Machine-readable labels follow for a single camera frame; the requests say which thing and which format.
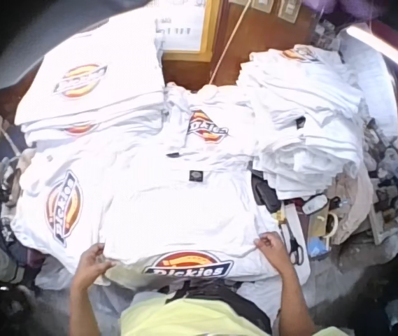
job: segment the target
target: hand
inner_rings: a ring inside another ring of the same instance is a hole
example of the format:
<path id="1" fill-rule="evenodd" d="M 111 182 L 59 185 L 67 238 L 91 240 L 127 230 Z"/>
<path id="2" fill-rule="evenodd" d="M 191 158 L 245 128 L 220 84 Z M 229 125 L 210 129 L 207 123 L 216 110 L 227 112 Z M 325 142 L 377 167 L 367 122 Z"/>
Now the hand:
<path id="1" fill-rule="evenodd" d="M 294 272 L 289 253 L 277 232 L 261 234 L 260 238 L 255 240 L 255 245 L 281 276 L 290 271 Z"/>
<path id="2" fill-rule="evenodd" d="M 97 257 L 102 255 L 103 250 L 104 244 L 95 244 L 82 253 L 71 283 L 73 290 L 86 291 L 99 276 L 115 266 L 111 261 L 97 262 Z"/>

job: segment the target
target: wooden wall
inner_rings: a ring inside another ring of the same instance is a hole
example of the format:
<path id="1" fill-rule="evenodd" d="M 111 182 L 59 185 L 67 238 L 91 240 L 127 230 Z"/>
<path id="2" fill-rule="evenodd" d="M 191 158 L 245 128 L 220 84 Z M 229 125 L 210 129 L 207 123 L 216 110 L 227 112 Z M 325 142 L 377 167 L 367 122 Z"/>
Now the wooden wall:
<path id="1" fill-rule="evenodd" d="M 316 24 L 315 14 L 302 6 L 294 24 L 277 17 L 280 0 L 270 14 L 249 9 L 219 68 L 214 84 L 232 85 L 239 74 L 240 63 L 247 62 L 253 51 L 269 48 L 288 49 L 297 43 L 308 43 Z M 215 37 L 214 56 L 211 62 L 165 61 L 163 64 L 166 82 L 176 82 L 189 90 L 198 90 L 208 84 L 212 70 L 231 35 L 243 6 L 222 0 Z M 13 123 L 15 110 L 34 79 L 36 69 L 28 73 L 20 83 L 0 91 L 0 115 Z"/>

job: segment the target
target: person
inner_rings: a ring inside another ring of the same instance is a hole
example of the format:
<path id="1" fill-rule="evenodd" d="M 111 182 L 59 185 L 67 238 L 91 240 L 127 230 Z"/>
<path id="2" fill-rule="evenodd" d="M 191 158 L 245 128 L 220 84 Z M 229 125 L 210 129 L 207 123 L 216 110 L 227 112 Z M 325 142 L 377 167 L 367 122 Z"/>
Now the person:
<path id="1" fill-rule="evenodd" d="M 265 233 L 255 244 L 282 279 L 280 336 L 345 335 L 336 328 L 316 333 L 297 273 L 280 236 Z M 70 336 L 100 335 L 88 288 L 97 277 L 113 267 L 109 261 L 97 262 L 103 249 L 103 244 L 95 244 L 84 252 L 73 277 Z M 272 335 L 269 318 L 251 301 L 218 281 L 212 281 L 199 290 L 155 294 L 155 297 L 132 303 L 122 313 L 121 335 Z"/>

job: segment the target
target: scissors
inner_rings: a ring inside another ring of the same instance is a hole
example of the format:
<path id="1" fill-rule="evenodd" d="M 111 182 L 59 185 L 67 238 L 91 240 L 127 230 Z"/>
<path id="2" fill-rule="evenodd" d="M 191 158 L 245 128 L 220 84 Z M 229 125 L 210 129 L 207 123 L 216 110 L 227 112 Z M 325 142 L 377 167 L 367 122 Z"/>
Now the scissors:
<path id="1" fill-rule="evenodd" d="M 290 261 L 292 262 L 293 265 L 301 266 L 304 263 L 303 246 L 298 244 L 297 238 L 295 238 L 292 230 L 290 229 L 289 222 L 285 218 L 282 221 L 282 223 L 280 224 L 281 236 L 283 236 L 284 243 L 285 243 L 285 235 L 284 235 L 284 231 L 283 231 L 283 226 L 287 227 L 287 231 L 289 233 L 289 242 L 290 242 L 289 257 L 290 257 Z"/>

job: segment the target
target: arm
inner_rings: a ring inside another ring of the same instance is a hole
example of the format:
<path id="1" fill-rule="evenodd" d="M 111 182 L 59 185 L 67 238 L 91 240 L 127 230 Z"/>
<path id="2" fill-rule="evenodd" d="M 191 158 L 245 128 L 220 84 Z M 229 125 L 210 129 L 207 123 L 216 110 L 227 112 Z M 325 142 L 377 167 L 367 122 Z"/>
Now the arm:
<path id="1" fill-rule="evenodd" d="M 266 233 L 258 239 L 256 246 L 270 264 L 275 267 L 283 282 L 281 293 L 280 335 L 311 336 L 315 325 L 309 315 L 303 291 L 295 268 L 278 233 Z"/>
<path id="2" fill-rule="evenodd" d="M 102 254 L 103 244 L 95 244 L 80 257 L 70 291 L 70 336 L 100 336 L 98 323 L 94 317 L 92 304 L 88 297 L 88 288 L 109 268 L 111 262 L 97 263 Z"/>

